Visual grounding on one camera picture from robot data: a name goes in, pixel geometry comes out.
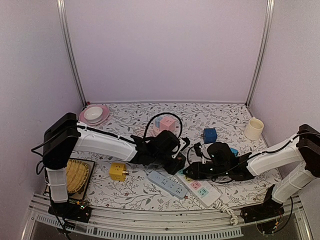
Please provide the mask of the dark blue cube socket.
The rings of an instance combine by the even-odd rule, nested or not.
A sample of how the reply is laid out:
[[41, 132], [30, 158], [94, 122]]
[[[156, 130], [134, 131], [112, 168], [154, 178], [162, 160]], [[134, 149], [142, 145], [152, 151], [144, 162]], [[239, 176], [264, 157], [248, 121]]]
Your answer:
[[202, 133], [204, 144], [213, 144], [217, 141], [218, 135], [215, 128], [205, 128]]

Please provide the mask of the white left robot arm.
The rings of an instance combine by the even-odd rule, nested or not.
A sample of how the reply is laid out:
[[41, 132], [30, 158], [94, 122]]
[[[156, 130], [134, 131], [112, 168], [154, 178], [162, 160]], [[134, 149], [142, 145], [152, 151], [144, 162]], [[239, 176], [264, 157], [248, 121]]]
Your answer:
[[181, 152], [189, 144], [188, 138], [169, 130], [162, 130], [156, 136], [125, 138], [81, 123], [74, 113], [68, 112], [46, 130], [43, 143], [31, 151], [43, 149], [40, 155], [54, 207], [63, 217], [70, 217], [75, 210], [68, 201], [67, 163], [74, 151], [115, 157], [136, 165], [158, 164], [174, 175], [185, 165], [186, 158]]

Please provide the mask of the light blue cube plug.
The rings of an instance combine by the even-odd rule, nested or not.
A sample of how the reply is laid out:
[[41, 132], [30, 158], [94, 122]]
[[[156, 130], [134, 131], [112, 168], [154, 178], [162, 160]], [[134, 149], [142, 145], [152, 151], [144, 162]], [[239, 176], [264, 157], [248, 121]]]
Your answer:
[[238, 152], [237, 149], [234, 149], [234, 148], [231, 147], [230, 150], [236, 157], [238, 156], [239, 152]]

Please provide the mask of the round pink socket base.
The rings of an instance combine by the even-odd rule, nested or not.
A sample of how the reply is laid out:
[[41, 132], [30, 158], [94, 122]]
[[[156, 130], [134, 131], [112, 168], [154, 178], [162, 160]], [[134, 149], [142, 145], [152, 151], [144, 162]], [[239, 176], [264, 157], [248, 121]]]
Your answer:
[[160, 130], [160, 128], [159, 127], [153, 127], [153, 132], [154, 132], [154, 134], [157, 136], [158, 134], [160, 134], [161, 133], [161, 130]]

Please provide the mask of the pink cube socket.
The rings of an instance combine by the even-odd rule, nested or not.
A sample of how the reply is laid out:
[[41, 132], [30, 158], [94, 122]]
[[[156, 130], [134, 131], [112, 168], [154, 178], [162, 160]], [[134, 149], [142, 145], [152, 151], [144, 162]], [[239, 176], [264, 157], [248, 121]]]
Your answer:
[[169, 116], [165, 116], [160, 121], [159, 128], [160, 128], [161, 131], [167, 130], [167, 131], [173, 132], [175, 130], [175, 128], [176, 128], [176, 121], [173, 118], [169, 117]]

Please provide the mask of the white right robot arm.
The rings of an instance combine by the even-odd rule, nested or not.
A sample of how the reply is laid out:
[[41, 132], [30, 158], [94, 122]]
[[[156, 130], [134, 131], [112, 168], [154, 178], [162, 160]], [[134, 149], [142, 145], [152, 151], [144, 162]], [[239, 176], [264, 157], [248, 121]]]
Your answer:
[[235, 156], [228, 144], [216, 142], [207, 148], [210, 160], [193, 162], [183, 174], [193, 180], [228, 176], [233, 181], [251, 180], [269, 170], [292, 163], [297, 166], [281, 182], [271, 186], [259, 206], [262, 218], [269, 218], [278, 206], [320, 176], [320, 133], [303, 124], [296, 134], [256, 153]]

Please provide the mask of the light blue power strip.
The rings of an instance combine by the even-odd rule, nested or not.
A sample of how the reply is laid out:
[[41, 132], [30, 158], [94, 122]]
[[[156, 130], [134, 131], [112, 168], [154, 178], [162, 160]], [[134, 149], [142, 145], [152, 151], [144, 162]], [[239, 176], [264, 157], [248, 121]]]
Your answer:
[[172, 181], [157, 171], [150, 172], [147, 175], [147, 179], [178, 199], [183, 199], [188, 193], [188, 190], [184, 186]]

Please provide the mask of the yellow cube socket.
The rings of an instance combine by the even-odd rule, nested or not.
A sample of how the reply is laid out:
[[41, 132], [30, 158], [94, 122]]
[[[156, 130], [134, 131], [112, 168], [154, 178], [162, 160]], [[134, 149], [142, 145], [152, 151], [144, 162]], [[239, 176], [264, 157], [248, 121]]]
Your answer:
[[124, 163], [113, 162], [109, 168], [109, 176], [114, 181], [124, 182], [129, 171]]

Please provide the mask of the white power strip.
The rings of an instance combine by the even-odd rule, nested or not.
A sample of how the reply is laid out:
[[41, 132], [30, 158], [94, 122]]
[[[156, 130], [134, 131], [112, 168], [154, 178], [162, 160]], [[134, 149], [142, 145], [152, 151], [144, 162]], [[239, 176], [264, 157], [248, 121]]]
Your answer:
[[212, 186], [207, 180], [193, 180], [185, 176], [182, 170], [174, 176], [206, 208], [211, 207], [221, 197], [217, 188]]

